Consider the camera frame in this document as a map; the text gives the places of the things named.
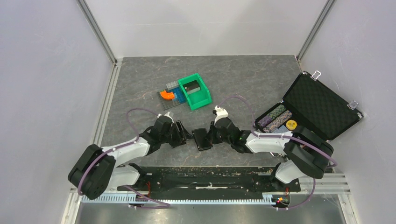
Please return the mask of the black leather card holder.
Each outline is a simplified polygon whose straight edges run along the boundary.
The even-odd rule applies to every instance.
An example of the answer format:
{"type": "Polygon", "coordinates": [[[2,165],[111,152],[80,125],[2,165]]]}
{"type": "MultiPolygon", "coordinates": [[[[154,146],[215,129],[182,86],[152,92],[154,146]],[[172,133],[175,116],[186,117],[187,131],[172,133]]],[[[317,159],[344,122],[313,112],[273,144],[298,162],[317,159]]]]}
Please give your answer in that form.
{"type": "Polygon", "coordinates": [[[207,138],[206,137],[207,133],[208,131],[205,128],[197,128],[192,131],[192,135],[194,136],[194,141],[199,151],[205,151],[211,149],[211,148],[202,148],[203,139],[207,138]]]}

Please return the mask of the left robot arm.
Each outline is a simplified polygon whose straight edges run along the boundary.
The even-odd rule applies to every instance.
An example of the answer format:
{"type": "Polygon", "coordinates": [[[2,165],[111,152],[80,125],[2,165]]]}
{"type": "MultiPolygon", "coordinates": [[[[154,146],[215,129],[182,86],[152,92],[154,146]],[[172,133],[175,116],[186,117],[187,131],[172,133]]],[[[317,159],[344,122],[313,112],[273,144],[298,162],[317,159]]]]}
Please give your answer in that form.
{"type": "Polygon", "coordinates": [[[169,115],[158,115],[154,125],[149,126],[132,140],[109,147],[89,145],[68,174],[68,181],[80,195],[93,200],[106,190],[130,185],[143,189],[147,178],[140,168],[127,165],[132,159],[144,157],[159,150],[163,144],[172,148],[193,139],[182,125],[169,115]]]}

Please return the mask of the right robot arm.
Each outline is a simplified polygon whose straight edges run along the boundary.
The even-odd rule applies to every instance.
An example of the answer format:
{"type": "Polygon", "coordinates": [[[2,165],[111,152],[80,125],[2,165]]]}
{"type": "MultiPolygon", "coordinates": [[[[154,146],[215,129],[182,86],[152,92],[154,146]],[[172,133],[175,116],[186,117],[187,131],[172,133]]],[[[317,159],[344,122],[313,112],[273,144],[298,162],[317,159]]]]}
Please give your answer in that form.
{"type": "Polygon", "coordinates": [[[333,147],[325,140],[303,126],[283,133],[260,133],[241,130],[228,117],[211,123],[209,130],[197,140],[199,149],[209,149],[213,145],[226,143],[238,153],[277,153],[288,157],[273,169],[270,185],[275,190],[282,190],[295,179],[309,176],[321,179],[331,159],[333,147]]]}

